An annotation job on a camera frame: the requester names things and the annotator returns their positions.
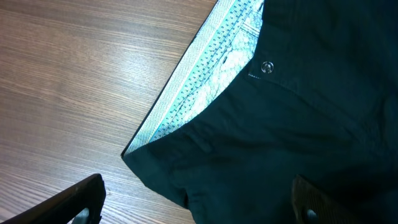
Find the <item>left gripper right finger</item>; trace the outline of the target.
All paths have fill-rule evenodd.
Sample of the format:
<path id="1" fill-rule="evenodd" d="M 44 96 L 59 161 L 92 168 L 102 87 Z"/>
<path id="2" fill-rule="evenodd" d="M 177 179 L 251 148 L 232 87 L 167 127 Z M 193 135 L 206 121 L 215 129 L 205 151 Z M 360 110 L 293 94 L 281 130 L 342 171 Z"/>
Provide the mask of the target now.
<path id="1" fill-rule="evenodd" d="M 311 179 L 297 175 L 292 182 L 291 203 L 297 223 L 369 223 L 361 208 L 361 183 L 327 175 Z"/>

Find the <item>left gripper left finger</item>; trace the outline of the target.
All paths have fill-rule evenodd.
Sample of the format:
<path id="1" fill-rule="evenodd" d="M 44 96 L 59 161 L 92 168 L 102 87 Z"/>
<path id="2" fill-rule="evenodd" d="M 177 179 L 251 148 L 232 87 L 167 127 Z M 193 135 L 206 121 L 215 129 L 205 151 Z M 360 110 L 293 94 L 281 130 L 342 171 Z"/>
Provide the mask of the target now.
<path id="1" fill-rule="evenodd" d="M 101 174 L 93 174 L 3 224 L 99 224 L 106 198 Z"/>

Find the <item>black shorts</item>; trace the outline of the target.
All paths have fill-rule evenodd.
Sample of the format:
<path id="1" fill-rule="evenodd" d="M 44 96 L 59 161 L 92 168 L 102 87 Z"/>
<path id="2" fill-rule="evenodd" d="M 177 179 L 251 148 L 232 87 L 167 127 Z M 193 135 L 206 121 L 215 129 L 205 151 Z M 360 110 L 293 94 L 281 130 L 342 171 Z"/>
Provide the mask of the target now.
<path id="1" fill-rule="evenodd" d="M 253 58 L 200 114 L 123 155 L 197 223 L 293 223 L 302 175 L 397 222 L 397 2 L 266 1 Z"/>

